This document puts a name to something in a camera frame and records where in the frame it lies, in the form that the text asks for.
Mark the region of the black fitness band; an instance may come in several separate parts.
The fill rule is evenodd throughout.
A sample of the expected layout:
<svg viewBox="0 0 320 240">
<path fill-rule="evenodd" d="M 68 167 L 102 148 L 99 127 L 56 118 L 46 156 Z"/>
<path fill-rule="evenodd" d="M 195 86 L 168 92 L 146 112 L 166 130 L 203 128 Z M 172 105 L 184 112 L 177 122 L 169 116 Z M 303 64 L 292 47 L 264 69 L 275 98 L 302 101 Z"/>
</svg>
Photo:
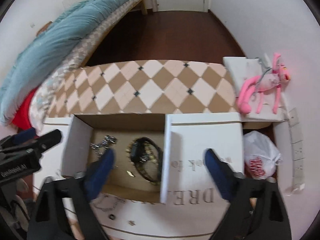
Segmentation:
<svg viewBox="0 0 320 240">
<path fill-rule="evenodd" d="M 140 176 L 153 185 L 161 183 L 163 150 L 154 141 L 148 137 L 136 138 L 128 145 L 126 152 Z M 156 178 L 152 178 L 144 168 L 147 163 L 157 166 Z"/>
</svg>

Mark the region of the pink panther plush toy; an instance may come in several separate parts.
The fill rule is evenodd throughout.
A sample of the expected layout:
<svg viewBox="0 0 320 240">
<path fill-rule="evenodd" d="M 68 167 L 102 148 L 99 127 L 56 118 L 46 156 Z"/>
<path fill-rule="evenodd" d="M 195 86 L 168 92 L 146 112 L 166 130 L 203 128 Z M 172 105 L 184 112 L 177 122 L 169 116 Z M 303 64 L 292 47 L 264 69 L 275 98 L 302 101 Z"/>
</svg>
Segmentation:
<svg viewBox="0 0 320 240">
<path fill-rule="evenodd" d="M 247 79 L 240 89 L 238 96 L 238 109 L 240 113 L 247 115 L 251 113 L 252 107 L 249 105 L 251 97 L 260 95 L 256 113 L 260 114 L 264 105 L 264 95 L 272 90 L 276 91 L 275 100 L 272 107 L 272 113 L 277 114 L 280 104 L 282 86 L 291 80 L 289 71 L 281 61 L 281 54 L 274 53 L 272 67 L 261 75 L 257 75 Z"/>
</svg>

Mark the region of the checkered printed tablecloth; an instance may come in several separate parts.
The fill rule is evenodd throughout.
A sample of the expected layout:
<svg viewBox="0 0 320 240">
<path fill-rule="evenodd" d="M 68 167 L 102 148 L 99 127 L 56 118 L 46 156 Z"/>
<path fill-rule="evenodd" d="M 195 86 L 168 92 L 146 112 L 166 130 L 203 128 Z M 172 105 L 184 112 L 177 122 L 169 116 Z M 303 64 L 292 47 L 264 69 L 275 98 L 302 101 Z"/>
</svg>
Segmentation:
<svg viewBox="0 0 320 240">
<path fill-rule="evenodd" d="M 66 74 L 55 93 L 41 133 L 62 132 L 34 174 L 38 194 L 46 177 L 63 179 L 61 160 L 74 115 L 194 114 L 236 111 L 227 69 L 217 63 L 129 61 L 79 68 Z M 228 203 L 171 205 L 140 202 L 102 192 L 92 203 L 104 230 L 117 239 L 208 239 Z"/>
</svg>

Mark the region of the white plastic bag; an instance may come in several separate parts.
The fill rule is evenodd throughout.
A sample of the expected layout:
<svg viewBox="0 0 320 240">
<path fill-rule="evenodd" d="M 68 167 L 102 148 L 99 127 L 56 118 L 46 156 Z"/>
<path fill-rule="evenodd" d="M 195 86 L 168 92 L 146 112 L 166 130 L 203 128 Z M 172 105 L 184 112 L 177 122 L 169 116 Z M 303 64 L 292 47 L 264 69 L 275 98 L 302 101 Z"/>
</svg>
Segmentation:
<svg viewBox="0 0 320 240">
<path fill-rule="evenodd" d="M 245 169 L 254 179 L 271 177 L 283 161 L 282 155 L 271 139 L 258 132 L 244 135 Z"/>
</svg>

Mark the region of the white cardboard box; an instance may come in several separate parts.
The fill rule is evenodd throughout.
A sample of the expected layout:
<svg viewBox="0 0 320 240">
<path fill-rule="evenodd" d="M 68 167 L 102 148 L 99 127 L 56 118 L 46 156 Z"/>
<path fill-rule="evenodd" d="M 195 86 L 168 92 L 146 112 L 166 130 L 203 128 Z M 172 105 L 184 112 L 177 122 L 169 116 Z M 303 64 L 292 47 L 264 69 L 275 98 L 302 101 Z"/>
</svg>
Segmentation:
<svg viewBox="0 0 320 240">
<path fill-rule="evenodd" d="M 171 205 L 221 200 L 205 159 L 213 150 L 236 172 L 244 169 L 238 113 L 74 115 L 61 160 L 71 177 L 111 152 L 87 187 L 120 198 Z"/>
</svg>

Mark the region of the teal blue duvet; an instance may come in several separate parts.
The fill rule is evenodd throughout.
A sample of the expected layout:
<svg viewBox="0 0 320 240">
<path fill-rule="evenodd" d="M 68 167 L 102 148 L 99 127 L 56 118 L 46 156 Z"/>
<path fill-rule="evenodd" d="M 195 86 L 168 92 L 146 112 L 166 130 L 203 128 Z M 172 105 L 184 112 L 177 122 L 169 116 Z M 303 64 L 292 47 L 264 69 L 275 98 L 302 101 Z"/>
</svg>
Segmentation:
<svg viewBox="0 0 320 240">
<path fill-rule="evenodd" d="M 9 125 L 25 97 L 75 46 L 129 0 L 84 0 L 61 14 L 22 51 L 1 87 L 1 124 Z"/>
</svg>

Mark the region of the brown pillow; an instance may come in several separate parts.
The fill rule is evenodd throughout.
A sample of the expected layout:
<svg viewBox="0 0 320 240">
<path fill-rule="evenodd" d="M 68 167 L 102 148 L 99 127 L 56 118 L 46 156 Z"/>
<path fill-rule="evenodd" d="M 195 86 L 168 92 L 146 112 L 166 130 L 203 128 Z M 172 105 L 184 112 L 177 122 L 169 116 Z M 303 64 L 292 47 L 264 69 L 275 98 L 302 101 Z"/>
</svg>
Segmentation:
<svg viewBox="0 0 320 240">
<path fill-rule="evenodd" d="M 52 23 L 53 23 L 52 21 L 46 23 L 46 24 L 36 33 L 36 36 L 39 36 L 41 33 L 43 33 L 44 31 L 46 31 L 46 30 L 48 29 L 48 27 L 49 27 Z"/>
</svg>

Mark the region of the white wall socket strip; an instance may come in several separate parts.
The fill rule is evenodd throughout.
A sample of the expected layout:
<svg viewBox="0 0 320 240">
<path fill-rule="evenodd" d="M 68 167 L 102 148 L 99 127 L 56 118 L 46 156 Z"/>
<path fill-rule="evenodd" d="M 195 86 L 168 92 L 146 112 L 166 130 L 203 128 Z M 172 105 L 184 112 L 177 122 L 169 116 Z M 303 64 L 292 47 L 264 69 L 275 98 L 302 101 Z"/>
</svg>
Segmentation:
<svg viewBox="0 0 320 240">
<path fill-rule="evenodd" d="M 289 111 L 288 117 L 293 161 L 292 191 L 299 192 L 305 187 L 303 133 L 296 108 Z"/>
</svg>

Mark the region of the wooden bed frame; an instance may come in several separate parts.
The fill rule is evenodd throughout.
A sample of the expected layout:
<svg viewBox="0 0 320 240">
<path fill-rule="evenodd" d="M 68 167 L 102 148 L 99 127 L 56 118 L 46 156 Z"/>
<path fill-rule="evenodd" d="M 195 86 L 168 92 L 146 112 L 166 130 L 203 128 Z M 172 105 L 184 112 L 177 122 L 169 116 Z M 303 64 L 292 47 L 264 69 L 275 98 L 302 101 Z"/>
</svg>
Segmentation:
<svg viewBox="0 0 320 240">
<path fill-rule="evenodd" d="M 131 9 L 131 11 L 141 11 L 143 15 L 148 14 L 145 0 L 139 0 L 139 2 Z"/>
</svg>

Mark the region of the red blanket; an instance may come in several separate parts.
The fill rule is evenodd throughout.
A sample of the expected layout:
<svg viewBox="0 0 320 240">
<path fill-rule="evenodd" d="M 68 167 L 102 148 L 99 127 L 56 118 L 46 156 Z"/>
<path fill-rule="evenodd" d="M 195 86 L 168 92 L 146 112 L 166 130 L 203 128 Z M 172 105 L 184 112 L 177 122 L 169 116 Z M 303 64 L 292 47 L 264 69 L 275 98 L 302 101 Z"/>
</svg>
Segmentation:
<svg viewBox="0 0 320 240">
<path fill-rule="evenodd" d="M 38 88 L 36 87 L 26 96 L 11 122 L 13 125 L 17 126 L 19 129 L 23 131 L 32 128 L 29 119 L 29 109 L 31 101 L 37 90 Z"/>
</svg>

